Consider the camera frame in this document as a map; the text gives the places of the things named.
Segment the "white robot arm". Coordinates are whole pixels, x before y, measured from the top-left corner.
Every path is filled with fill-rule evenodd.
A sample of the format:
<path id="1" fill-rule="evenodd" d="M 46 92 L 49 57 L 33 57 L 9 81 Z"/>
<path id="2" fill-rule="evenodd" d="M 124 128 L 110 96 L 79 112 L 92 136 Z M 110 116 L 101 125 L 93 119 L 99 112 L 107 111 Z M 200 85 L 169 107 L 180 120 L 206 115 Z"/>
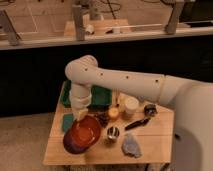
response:
<path id="1" fill-rule="evenodd" d="M 89 104 L 90 87 L 117 90 L 174 111 L 171 168 L 174 171 L 213 171 L 213 83 L 163 74 L 102 69 L 95 57 L 69 62 L 71 107 Z"/>

